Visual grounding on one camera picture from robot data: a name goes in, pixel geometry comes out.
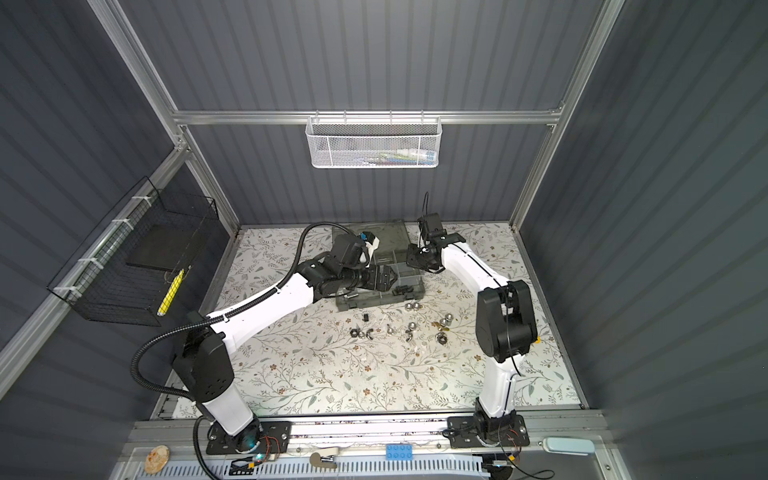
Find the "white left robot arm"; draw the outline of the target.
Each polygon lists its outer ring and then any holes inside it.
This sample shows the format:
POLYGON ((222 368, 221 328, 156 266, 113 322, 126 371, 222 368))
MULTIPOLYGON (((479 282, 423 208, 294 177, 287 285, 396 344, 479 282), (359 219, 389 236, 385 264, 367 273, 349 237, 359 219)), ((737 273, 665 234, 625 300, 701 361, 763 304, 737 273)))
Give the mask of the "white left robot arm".
POLYGON ((335 271, 320 261, 302 262, 285 285, 202 318, 176 344, 172 369, 204 416, 236 437, 251 428, 256 416, 235 385, 232 354, 278 320, 340 289, 387 292, 397 280, 388 265, 335 271))

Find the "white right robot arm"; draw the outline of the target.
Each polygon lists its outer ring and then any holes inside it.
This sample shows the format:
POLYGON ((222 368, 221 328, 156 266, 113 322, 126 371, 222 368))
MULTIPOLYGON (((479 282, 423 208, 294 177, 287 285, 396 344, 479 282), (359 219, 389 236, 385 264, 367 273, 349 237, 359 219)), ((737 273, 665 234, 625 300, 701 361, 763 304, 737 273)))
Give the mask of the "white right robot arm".
POLYGON ((448 271, 475 295, 475 337, 486 356, 470 431, 485 439, 517 419, 514 394, 521 367, 539 339, 529 285, 496 272, 464 242, 408 246, 406 263, 429 273, 448 271))

